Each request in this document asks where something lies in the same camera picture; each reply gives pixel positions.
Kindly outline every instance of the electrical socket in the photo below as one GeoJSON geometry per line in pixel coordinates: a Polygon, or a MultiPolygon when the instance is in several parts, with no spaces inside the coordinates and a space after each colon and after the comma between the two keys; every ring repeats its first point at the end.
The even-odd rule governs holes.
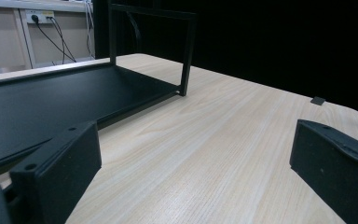
{"type": "Polygon", "coordinates": [[[54,11],[46,11],[46,10],[25,10],[25,15],[28,23],[34,23],[32,20],[32,16],[36,15],[39,19],[39,24],[41,23],[53,23],[51,20],[48,20],[47,17],[54,18],[54,11]]]}

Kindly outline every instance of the black cable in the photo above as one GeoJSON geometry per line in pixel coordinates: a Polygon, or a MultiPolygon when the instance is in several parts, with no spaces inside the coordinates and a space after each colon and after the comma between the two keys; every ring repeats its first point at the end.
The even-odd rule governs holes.
{"type": "Polygon", "coordinates": [[[88,23],[88,27],[87,27],[87,40],[86,40],[86,45],[87,45],[87,50],[89,51],[89,55],[93,58],[93,59],[95,59],[95,56],[94,55],[92,55],[92,53],[91,53],[91,50],[90,50],[90,31],[91,31],[91,29],[93,29],[94,28],[94,22],[92,21],[92,14],[91,14],[91,7],[90,7],[90,5],[89,5],[89,3],[88,2],[86,2],[86,5],[87,5],[87,8],[86,8],[86,20],[89,18],[89,20],[90,20],[90,23],[88,23]]]}
{"type": "Polygon", "coordinates": [[[141,31],[139,30],[138,24],[136,23],[135,19],[133,18],[132,14],[130,12],[127,12],[127,16],[130,19],[130,22],[133,27],[133,31],[135,33],[136,38],[136,51],[137,53],[140,53],[142,51],[142,37],[141,37],[141,31]]]}
{"type": "MultiPolygon", "coordinates": [[[[40,26],[39,26],[39,23],[36,23],[36,26],[37,26],[37,28],[39,28],[40,32],[42,32],[42,34],[43,34],[60,52],[63,53],[63,51],[45,34],[45,32],[43,32],[43,30],[42,30],[42,29],[40,28],[40,26]]],[[[66,53],[65,53],[65,55],[66,55],[66,57],[72,59],[72,61],[76,62],[75,59],[71,58],[71,57],[70,57],[69,55],[67,55],[66,53]]]]}
{"type": "Polygon", "coordinates": [[[21,21],[21,28],[22,28],[22,33],[24,34],[24,39],[25,39],[25,46],[27,47],[27,52],[28,52],[28,59],[30,60],[30,65],[31,68],[34,68],[34,64],[33,61],[31,60],[31,53],[30,53],[30,48],[28,46],[28,41],[26,41],[27,37],[25,35],[25,29],[24,29],[24,23],[22,22],[22,17],[20,17],[20,21],[21,21]]]}
{"type": "Polygon", "coordinates": [[[53,17],[50,17],[49,19],[53,22],[54,26],[56,27],[57,32],[58,32],[59,35],[61,36],[61,39],[62,39],[63,44],[66,46],[66,48],[68,49],[69,54],[72,56],[71,59],[72,59],[74,62],[76,62],[74,55],[72,54],[71,50],[69,50],[68,46],[66,45],[65,40],[64,40],[63,37],[62,37],[62,30],[61,30],[61,27],[60,27],[60,25],[58,24],[57,20],[56,20],[55,18],[53,18],[53,17]]]}
{"type": "Polygon", "coordinates": [[[61,29],[59,30],[57,28],[56,23],[54,22],[54,20],[51,17],[49,17],[49,19],[51,20],[51,22],[53,23],[54,27],[56,28],[56,31],[57,31],[58,35],[61,37],[61,41],[62,41],[62,64],[64,64],[64,62],[65,62],[65,46],[63,44],[64,41],[63,41],[63,37],[62,37],[62,31],[61,31],[61,29]]]}

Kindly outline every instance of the screw hole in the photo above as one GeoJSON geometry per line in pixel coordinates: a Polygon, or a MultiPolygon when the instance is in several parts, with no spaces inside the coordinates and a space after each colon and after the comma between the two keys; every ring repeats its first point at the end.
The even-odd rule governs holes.
{"type": "Polygon", "coordinates": [[[29,164],[25,166],[25,170],[33,170],[36,167],[36,164],[29,164]]]}

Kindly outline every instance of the black rectangular tray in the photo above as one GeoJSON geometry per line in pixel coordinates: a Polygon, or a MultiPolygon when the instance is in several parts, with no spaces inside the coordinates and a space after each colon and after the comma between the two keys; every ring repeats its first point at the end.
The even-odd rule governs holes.
{"type": "Polygon", "coordinates": [[[0,166],[73,124],[96,120],[102,127],[178,90],[110,63],[0,82],[0,166]]]}

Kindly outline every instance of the small black object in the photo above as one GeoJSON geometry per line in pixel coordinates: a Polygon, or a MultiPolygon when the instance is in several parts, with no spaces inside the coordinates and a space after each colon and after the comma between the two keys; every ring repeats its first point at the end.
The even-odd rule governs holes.
{"type": "Polygon", "coordinates": [[[358,140],[299,119],[290,165],[345,222],[358,224],[358,140]]]}
{"type": "Polygon", "coordinates": [[[96,123],[69,127],[10,170],[0,223],[64,223],[101,165],[96,123]]]}
{"type": "Polygon", "coordinates": [[[310,102],[316,105],[322,105],[324,101],[326,101],[324,98],[315,96],[310,102]]]}
{"type": "Polygon", "coordinates": [[[34,23],[36,23],[36,24],[39,23],[39,18],[36,15],[32,15],[31,19],[34,21],[34,23]]]}

